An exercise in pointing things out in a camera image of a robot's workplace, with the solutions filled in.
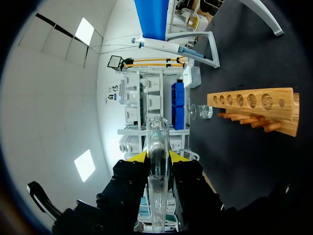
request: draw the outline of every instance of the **yellow robot part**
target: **yellow robot part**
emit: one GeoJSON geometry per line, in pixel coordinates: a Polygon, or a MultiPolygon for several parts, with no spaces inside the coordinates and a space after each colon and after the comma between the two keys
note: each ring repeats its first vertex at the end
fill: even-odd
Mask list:
{"type": "MultiPolygon", "coordinates": [[[[127,159],[126,161],[128,161],[128,162],[137,161],[137,162],[143,163],[143,161],[145,160],[145,157],[146,157],[146,153],[147,153],[147,151],[141,152],[141,153],[127,159]]],[[[172,159],[172,163],[176,163],[179,161],[183,161],[183,162],[189,161],[188,159],[182,157],[181,155],[179,155],[177,153],[174,153],[173,151],[170,151],[170,157],[172,159]]]]}

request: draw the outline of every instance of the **blue storage box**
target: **blue storage box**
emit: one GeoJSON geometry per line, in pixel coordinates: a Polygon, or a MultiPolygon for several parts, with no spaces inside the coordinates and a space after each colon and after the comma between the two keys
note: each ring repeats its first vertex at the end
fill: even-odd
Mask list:
{"type": "Polygon", "coordinates": [[[172,85],[172,105],[184,106],[185,104],[185,90],[183,83],[174,83],[172,85]]]}
{"type": "Polygon", "coordinates": [[[175,130],[184,129],[184,107],[172,105],[172,125],[175,130]]]}

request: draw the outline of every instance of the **black table surface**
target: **black table surface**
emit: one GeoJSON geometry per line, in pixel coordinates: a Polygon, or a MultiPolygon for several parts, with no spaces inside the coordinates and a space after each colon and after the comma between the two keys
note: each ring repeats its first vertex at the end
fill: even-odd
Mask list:
{"type": "MultiPolygon", "coordinates": [[[[221,67],[200,66],[202,84],[191,90],[192,104],[206,104],[206,94],[225,91],[292,87],[300,93],[296,137],[265,133],[217,117],[190,123],[190,148],[201,157],[205,173],[224,205],[243,208],[268,196],[278,182],[292,183],[312,166],[312,64],[295,24],[278,5],[262,2],[284,31],[276,37],[252,10],[237,0],[225,0],[207,31],[215,37],[221,67]]],[[[197,52],[211,58],[208,40],[201,37],[197,52]]]]}

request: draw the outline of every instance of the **white storage box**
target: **white storage box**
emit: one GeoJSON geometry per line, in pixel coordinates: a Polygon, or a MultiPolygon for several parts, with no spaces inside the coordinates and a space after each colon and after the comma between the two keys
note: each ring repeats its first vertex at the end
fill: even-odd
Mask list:
{"type": "Polygon", "coordinates": [[[127,105],[137,103],[138,92],[136,90],[126,90],[125,103],[127,105]]]}
{"type": "Polygon", "coordinates": [[[125,153],[124,154],[124,160],[128,160],[129,158],[136,156],[139,153],[125,153]]]}
{"type": "Polygon", "coordinates": [[[161,109],[161,97],[159,95],[154,94],[148,95],[148,109],[149,110],[161,109]]]}
{"type": "Polygon", "coordinates": [[[148,122],[150,119],[153,119],[154,117],[160,117],[160,116],[161,116],[161,114],[159,114],[159,113],[148,113],[145,116],[145,120],[146,120],[146,122],[148,122]]]}
{"type": "Polygon", "coordinates": [[[184,88],[195,88],[201,85],[200,68],[188,65],[183,72],[184,88]]]}
{"type": "Polygon", "coordinates": [[[170,146],[172,151],[179,151],[181,149],[181,137],[170,136],[170,146]]]}
{"type": "Polygon", "coordinates": [[[129,153],[139,153],[139,138],[138,136],[128,136],[125,146],[126,151],[129,153]]]}
{"type": "Polygon", "coordinates": [[[126,152],[126,145],[125,145],[125,141],[127,140],[128,136],[123,136],[120,140],[119,140],[119,150],[121,150],[122,153],[126,152]]]}
{"type": "Polygon", "coordinates": [[[160,91],[160,78],[159,77],[148,77],[145,86],[143,88],[144,93],[148,92],[159,92],[160,91]]]}
{"type": "Polygon", "coordinates": [[[125,107],[125,119],[130,125],[134,124],[134,121],[138,121],[137,107],[125,107]]]}
{"type": "Polygon", "coordinates": [[[138,79],[132,77],[131,75],[127,75],[125,78],[126,88],[136,87],[138,83],[138,79]]]}

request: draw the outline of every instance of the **glass beaker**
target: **glass beaker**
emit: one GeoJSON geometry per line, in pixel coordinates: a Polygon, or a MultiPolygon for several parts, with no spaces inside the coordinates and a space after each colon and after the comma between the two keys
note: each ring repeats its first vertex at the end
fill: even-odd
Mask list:
{"type": "Polygon", "coordinates": [[[147,157],[151,167],[148,178],[153,232],[164,232],[168,190],[169,129],[167,120],[154,117],[147,123],[147,157]]]}
{"type": "Polygon", "coordinates": [[[203,105],[191,105],[190,117],[192,120],[195,120],[196,117],[209,119],[213,116],[213,108],[211,106],[203,105]]]}

